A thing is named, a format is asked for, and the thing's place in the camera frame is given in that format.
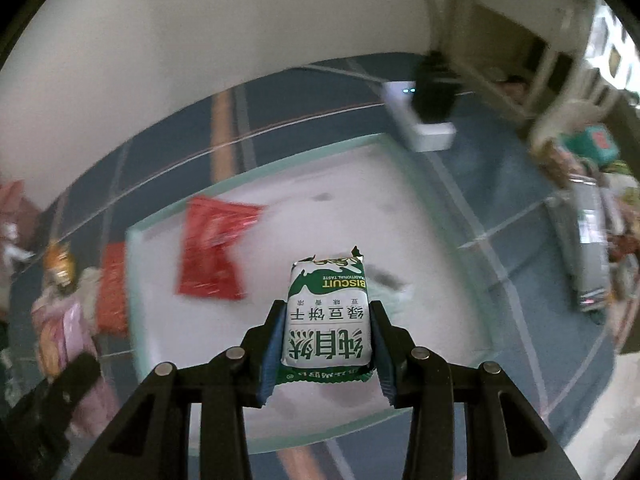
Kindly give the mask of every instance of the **pink package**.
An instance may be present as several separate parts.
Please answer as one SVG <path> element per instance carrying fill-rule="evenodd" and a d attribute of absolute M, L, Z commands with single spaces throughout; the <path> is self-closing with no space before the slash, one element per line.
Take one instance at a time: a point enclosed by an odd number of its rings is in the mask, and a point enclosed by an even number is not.
<path fill-rule="evenodd" d="M 38 362 L 48 379 L 57 377 L 82 352 L 97 357 L 82 306 L 75 297 L 36 302 L 31 319 L 38 333 Z M 71 428 L 82 436 L 96 437 L 117 412 L 113 389 L 100 377 L 76 407 Z"/>

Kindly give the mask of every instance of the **wall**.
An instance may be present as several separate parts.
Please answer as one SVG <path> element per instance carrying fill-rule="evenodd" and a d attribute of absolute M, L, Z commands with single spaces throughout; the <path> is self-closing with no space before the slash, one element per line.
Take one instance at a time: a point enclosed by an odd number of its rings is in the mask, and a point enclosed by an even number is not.
<path fill-rule="evenodd" d="M 44 207 L 129 137 L 229 86 L 429 46 L 423 0 L 47 0 L 0 72 L 0 170 Z"/>

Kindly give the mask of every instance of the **green and white snack package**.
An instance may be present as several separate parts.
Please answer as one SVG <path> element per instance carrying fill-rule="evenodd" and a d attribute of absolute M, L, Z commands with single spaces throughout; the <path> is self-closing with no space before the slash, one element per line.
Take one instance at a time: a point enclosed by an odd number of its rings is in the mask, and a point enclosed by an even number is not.
<path fill-rule="evenodd" d="M 371 336 L 362 255 L 293 265 L 279 383 L 370 377 Z"/>

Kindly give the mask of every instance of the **red plastic bag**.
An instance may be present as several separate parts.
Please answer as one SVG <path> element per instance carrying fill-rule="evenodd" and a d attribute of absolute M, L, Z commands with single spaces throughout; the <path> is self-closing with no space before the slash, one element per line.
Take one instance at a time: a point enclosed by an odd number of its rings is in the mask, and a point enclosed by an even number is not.
<path fill-rule="evenodd" d="M 124 256 L 124 242 L 108 244 L 104 248 L 100 292 L 95 307 L 95 322 L 98 333 L 125 337 L 129 332 L 127 295 L 124 287 Z"/>
<path fill-rule="evenodd" d="M 263 208 L 205 196 L 189 200 L 179 294 L 224 300 L 244 297 L 228 249 L 258 221 Z"/>

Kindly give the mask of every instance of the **silver bolt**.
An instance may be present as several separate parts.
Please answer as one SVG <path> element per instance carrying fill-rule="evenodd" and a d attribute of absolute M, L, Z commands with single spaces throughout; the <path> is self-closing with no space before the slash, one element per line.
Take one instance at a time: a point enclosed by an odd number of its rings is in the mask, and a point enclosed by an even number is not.
<path fill-rule="evenodd" d="M 232 346 L 226 351 L 226 356 L 229 359 L 242 359 L 244 357 L 244 348 L 241 346 Z"/>
<path fill-rule="evenodd" d="M 482 363 L 482 368 L 484 368 L 484 371 L 487 372 L 488 374 L 499 374 L 502 371 L 502 368 L 500 368 L 500 365 L 494 361 L 486 361 L 484 363 Z"/>
<path fill-rule="evenodd" d="M 411 356 L 415 359 L 427 359 L 429 355 L 429 349 L 424 346 L 416 346 L 411 350 Z"/>
<path fill-rule="evenodd" d="M 160 363 L 154 369 L 154 372 L 156 373 L 156 375 L 160 375 L 160 376 L 169 375 L 172 371 L 174 371 L 174 366 L 171 363 Z"/>

